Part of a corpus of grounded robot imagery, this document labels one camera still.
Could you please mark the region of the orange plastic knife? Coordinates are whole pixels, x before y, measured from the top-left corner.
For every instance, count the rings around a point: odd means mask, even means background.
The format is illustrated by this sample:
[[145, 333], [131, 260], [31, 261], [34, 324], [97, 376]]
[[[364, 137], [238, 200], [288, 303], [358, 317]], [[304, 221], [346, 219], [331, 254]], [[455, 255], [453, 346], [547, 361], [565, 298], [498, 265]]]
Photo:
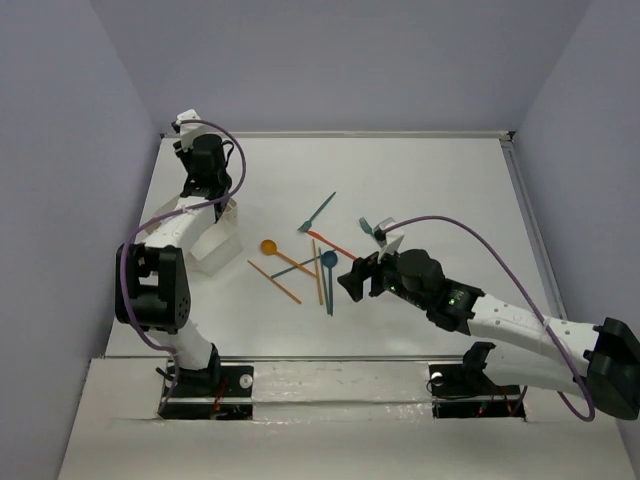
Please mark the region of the orange plastic knife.
[[337, 252], [341, 253], [342, 255], [350, 258], [351, 260], [356, 260], [358, 258], [356, 255], [354, 255], [351, 252], [345, 250], [344, 248], [338, 246], [334, 242], [328, 240], [327, 238], [325, 238], [324, 236], [320, 235], [319, 233], [317, 233], [317, 232], [315, 232], [313, 230], [308, 230], [306, 233], [308, 235], [310, 235], [311, 237], [313, 237], [314, 239], [319, 240], [320, 242], [324, 243], [325, 245], [333, 248], [334, 250], [336, 250]]

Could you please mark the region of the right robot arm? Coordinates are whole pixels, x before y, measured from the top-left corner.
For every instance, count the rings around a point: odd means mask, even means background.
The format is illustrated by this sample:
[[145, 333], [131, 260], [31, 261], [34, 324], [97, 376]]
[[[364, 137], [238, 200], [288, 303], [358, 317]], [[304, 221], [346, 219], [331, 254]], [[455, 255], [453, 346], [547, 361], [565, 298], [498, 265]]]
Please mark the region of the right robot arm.
[[581, 396], [621, 420], [639, 416], [639, 341], [620, 320], [537, 317], [447, 278], [421, 249], [358, 258], [338, 282], [355, 302], [388, 292], [437, 327], [475, 338], [455, 375], [470, 391], [532, 386]]

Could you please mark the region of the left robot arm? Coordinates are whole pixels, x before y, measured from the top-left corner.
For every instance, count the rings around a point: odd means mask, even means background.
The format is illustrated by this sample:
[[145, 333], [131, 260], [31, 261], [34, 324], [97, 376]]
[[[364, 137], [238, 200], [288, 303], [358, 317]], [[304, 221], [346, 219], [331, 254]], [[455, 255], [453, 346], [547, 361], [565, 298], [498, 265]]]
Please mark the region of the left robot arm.
[[142, 242], [118, 250], [116, 267], [125, 275], [116, 280], [115, 313], [119, 322], [136, 324], [147, 340], [173, 355], [169, 381], [209, 396], [220, 386], [222, 367], [217, 348], [190, 319], [185, 255], [207, 230], [225, 232], [226, 200], [195, 206], [226, 195], [232, 179], [220, 136], [204, 133], [188, 146], [177, 141], [174, 148], [187, 172], [176, 204], [179, 214], [160, 221]]

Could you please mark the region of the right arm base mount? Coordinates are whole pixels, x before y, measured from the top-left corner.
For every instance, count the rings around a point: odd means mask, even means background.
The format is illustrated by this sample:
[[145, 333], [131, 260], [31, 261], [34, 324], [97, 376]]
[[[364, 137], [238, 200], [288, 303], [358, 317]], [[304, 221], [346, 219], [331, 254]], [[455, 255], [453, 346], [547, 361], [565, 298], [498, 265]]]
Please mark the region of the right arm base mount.
[[522, 400], [525, 389], [498, 385], [485, 373], [489, 355], [496, 352], [491, 342], [475, 342], [460, 362], [428, 367], [426, 390], [436, 419], [526, 419]]

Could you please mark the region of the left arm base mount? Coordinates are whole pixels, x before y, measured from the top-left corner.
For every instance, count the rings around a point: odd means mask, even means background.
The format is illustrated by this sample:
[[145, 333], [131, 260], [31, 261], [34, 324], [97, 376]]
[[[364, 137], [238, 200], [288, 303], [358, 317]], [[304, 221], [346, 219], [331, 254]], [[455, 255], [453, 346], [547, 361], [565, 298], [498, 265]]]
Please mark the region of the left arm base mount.
[[180, 369], [178, 383], [169, 395], [175, 376], [174, 362], [157, 367], [162, 378], [159, 416], [165, 420], [252, 420], [254, 366], [219, 363], [198, 371]]

